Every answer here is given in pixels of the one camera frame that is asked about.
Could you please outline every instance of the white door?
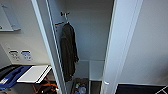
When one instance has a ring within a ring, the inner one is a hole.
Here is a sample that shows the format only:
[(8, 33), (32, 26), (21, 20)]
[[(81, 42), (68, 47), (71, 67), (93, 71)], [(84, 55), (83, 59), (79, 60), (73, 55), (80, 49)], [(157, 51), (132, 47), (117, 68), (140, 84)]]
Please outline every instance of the white door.
[(143, 0), (115, 0), (101, 94), (115, 94)]

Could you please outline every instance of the white shelf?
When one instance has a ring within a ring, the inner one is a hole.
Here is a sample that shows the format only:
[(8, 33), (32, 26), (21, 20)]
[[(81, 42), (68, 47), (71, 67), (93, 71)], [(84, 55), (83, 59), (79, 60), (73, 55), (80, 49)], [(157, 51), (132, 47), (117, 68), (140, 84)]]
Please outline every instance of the white shelf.
[(89, 62), (89, 80), (102, 81), (104, 70), (104, 61)]

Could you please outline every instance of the label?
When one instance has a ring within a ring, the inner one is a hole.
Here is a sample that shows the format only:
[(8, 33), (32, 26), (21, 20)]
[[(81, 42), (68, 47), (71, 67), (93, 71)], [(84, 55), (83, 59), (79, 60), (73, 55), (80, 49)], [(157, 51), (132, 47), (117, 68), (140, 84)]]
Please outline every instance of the label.
[(8, 79), (4, 78), (0, 81), (0, 84), (5, 84), (8, 81)]

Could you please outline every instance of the hanging coat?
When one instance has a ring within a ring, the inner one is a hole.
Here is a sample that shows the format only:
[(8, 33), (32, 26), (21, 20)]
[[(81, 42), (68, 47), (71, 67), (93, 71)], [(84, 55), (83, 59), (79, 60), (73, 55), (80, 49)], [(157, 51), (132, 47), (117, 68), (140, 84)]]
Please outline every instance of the hanging coat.
[(72, 80), (72, 76), (75, 73), (75, 63), (79, 60), (75, 42), (75, 32), (69, 23), (63, 26), (60, 44), (64, 80), (67, 82)]

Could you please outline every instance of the desk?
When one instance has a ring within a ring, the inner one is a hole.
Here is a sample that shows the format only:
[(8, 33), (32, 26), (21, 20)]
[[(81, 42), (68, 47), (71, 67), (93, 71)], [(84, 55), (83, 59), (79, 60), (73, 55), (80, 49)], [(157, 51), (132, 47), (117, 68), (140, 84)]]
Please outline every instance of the desk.
[(48, 65), (32, 66), (17, 80), (17, 82), (40, 83), (50, 69), (51, 66)]

